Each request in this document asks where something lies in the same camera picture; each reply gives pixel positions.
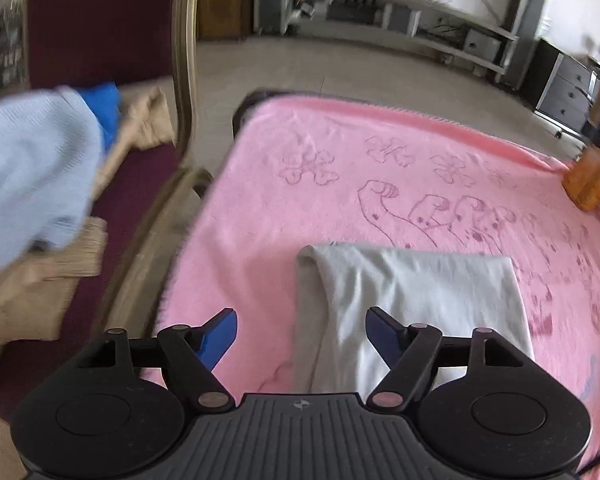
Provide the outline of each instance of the tile floor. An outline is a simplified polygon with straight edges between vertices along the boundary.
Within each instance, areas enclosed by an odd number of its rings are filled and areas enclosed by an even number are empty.
[[[233,141],[231,118],[256,88],[295,89],[407,108],[467,124],[565,159],[577,141],[513,98],[433,60],[367,46],[298,38],[198,44],[199,129],[195,161],[217,174]]]

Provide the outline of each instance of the ridged black surface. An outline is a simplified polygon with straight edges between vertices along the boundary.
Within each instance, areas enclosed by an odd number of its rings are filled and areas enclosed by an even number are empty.
[[[400,416],[368,412],[356,396],[346,394],[307,399],[247,396],[232,413],[200,418],[175,453],[130,478],[462,480],[471,477],[431,457]],[[559,478],[573,479],[570,475]]]

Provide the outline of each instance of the box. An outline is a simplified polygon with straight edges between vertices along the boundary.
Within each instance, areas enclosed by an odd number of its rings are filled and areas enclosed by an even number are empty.
[[[472,28],[466,35],[462,50],[468,54],[472,54],[472,56],[493,63],[498,55],[501,44],[500,40],[496,40]]]

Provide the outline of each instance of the logo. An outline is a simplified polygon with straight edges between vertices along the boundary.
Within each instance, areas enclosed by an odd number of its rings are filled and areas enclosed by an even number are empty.
[[[300,399],[294,402],[294,407],[296,407],[300,411],[306,410],[310,405],[311,403],[306,399]]]

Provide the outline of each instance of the white towel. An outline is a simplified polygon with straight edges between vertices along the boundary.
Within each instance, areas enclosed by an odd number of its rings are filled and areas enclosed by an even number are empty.
[[[74,240],[101,156],[98,120],[74,90],[0,101],[0,270],[34,242]]]
[[[358,392],[366,399],[388,367],[366,338],[365,314],[380,306],[403,325],[443,335],[493,328],[534,358],[510,258],[336,243],[298,254],[294,389]],[[441,368],[434,386],[465,368]]]

